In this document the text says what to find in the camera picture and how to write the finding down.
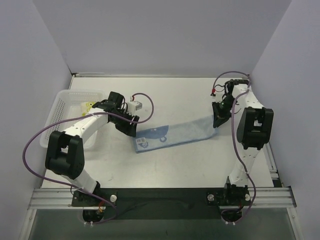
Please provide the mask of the light blue towel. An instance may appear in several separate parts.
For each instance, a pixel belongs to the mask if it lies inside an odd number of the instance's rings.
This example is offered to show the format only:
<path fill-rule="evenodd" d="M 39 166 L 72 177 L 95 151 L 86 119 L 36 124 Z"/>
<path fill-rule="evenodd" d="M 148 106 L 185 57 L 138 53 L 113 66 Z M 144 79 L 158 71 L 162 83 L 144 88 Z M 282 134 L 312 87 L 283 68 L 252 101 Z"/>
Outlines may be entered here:
<path fill-rule="evenodd" d="M 144 153 L 204 141 L 217 134 L 213 123 L 214 116 L 209 115 L 193 121 L 141 130 L 132 139 L 133 147 L 136 153 Z"/>

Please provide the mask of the yellow green patterned towel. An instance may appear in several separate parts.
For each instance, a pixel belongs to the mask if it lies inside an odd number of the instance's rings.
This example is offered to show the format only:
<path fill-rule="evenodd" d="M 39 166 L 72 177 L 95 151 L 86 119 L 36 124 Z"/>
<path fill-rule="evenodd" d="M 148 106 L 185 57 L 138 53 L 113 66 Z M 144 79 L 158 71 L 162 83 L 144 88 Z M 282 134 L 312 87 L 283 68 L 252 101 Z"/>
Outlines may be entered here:
<path fill-rule="evenodd" d="M 91 115 L 90 110 L 92 106 L 95 104 L 94 101 L 82 102 L 80 104 L 81 116 Z"/>

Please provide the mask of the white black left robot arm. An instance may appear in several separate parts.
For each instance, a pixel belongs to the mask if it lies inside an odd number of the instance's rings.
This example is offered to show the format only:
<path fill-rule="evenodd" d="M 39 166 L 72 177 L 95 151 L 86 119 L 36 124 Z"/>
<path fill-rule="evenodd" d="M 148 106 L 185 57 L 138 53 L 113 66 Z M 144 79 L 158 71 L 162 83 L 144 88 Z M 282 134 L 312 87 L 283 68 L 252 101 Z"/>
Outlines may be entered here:
<path fill-rule="evenodd" d="M 90 206 L 101 201 L 99 182 L 85 170 L 84 143 L 101 127 L 113 123 L 121 133 L 135 137 L 140 119 L 136 111 L 143 104 L 132 97 L 125 102 L 123 95 L 110 92 L 107 99 L 94 103 L 85 118 L 63 131 L 53 131 L 49 136 L 45 168 L 67 179 L 85 192 L 83 200 Z"/>

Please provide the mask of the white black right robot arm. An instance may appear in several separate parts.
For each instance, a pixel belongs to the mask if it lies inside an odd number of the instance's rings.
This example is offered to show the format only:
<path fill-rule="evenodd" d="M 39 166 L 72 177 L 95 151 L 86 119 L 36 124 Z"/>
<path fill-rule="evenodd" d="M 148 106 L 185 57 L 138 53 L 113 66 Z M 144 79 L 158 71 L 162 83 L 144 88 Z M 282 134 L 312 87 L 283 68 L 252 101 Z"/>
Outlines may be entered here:
<path fill-rule="evenodd" d="M 249 201 L 249 174 L 254 160 L 271 136 L 274 111 L 264 107 L 245 79 L 231 79 L 223 86 L 220 100 L 212 102 L 213 128 L 231 120 L 231 137 L 237 157 L 227 177 L 221 198 L 233 205 L 239 199 Z"/>

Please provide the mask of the white perforated plastic basket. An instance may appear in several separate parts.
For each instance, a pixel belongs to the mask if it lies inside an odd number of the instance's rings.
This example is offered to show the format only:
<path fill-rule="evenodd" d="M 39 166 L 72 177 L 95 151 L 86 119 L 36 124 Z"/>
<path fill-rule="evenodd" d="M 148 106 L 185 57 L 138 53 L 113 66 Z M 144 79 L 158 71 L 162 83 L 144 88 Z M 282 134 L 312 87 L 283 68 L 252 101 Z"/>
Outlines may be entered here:
<path fill-rule="evenodd" d="M 60 91 L 53 102 L 45 127 L 53 123 L 81 116 L 82 102 L 99 102 L 105 98 L 105 93 L 101 90 L 90 89 L 66 89 Z M 72 126 L 77 121 L 65 122 L 55 125 L 41 134 L 39 143 L 41 147 L 47 148 L 50 134 L 53 131 L 61 132 Z M 84 149 L 92 149 L 97 140 L 98 131 L 96 131 L 84 144 Z"/>

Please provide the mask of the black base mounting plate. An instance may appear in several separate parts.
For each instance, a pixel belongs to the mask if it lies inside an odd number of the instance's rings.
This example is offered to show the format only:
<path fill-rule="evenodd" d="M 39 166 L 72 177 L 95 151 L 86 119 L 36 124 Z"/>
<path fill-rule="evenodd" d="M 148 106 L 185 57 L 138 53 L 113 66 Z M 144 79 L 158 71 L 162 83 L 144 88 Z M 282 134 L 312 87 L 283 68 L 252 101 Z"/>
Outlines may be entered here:
<path fill-rule="evenodd" d="M 246 187 L 218 188 L 102 188 L 100 198 L 74 191 L 72 207 L 82 208 L 85 221 L 214 220 L 242 217 L 251 204 Z"/>

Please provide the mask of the aluminium right side rail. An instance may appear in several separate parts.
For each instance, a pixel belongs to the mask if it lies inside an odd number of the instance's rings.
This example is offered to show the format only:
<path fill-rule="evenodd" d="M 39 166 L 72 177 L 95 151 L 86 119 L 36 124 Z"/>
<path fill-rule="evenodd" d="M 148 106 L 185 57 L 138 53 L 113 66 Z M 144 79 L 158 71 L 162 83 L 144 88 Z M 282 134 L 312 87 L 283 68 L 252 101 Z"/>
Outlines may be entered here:
<path fill-rule="evenodd" d="M 265 135 L 258 141 L 261 148 L 249 147 L 241 152 L 249 176 L 257 187 L 281 188 L 278 169 L 269 144 L 270 135 Z"/>

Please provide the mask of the aluminium rail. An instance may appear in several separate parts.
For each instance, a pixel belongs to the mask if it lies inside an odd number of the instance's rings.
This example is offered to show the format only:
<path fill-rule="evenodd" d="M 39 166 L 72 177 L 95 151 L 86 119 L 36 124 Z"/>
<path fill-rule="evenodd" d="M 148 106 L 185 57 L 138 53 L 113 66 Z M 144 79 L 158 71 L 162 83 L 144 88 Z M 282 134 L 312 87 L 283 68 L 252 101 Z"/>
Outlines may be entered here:
<path fill-rule="evenodd" d="M 225 198 L 225 188 L 105 188 L 103 197 L 116 207 L 150 203 L 203 204 L 221 208 L 295 208 L 297 206 L 289 187 L 248 188 L 250 200 Z M 69 188 L 40 188 L 32 193 L 29 209 L 84 209 L 96 210 L 104 204 L 91 196 L 84 196 Z"/>
<path fill-rule="evenodd" d="M 281 188 L 278 169 L 269 144 L 270 135 L 265 135 L 258 141 L 261 148 L 249 147 L 241 152 L 249 176 L 257 187 Z"/>

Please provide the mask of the aluminium front rail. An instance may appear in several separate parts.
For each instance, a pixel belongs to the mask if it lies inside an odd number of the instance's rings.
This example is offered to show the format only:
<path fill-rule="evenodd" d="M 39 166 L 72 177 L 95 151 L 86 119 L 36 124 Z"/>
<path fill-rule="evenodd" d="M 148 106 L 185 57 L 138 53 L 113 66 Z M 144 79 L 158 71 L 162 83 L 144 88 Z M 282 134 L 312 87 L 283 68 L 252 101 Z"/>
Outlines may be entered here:
<path fill-rule="evenodd" d="M 150 203 L 203 204 L 221 208 L 295 208 L 297 206 L 289 187 L 248 188 L 250 200 L 225 198 L 225 188 L 105 188 L 103 197 L 116 207 Z M 91 196 L 84 196 L 69 188 L 40 188 L 32 193 L 29 209 L 84 209 L 96 210 L 104 204 Z"/>

